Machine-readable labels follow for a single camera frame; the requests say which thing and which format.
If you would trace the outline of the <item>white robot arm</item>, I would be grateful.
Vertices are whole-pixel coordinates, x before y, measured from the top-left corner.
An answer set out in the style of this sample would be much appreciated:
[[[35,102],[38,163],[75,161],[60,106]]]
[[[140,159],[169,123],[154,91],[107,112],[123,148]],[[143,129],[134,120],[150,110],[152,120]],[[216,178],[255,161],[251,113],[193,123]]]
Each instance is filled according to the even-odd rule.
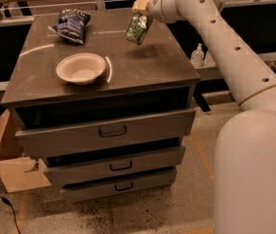
[[[137,0],[161,22],[188,21],[241,108],[220,130],[214,234],[276,234],[276,74],[227,24],[225,0]]]

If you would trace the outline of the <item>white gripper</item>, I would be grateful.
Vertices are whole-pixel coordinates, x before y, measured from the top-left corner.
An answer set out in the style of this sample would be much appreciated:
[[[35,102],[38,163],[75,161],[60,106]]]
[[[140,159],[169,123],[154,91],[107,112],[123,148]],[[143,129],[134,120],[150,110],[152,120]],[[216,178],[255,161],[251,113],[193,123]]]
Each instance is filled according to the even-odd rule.
[[[134,13],[141,13],[153,17],[163,23],[174,23],[184,20],[178,11],[177,0],[136,0],[132,7]]]

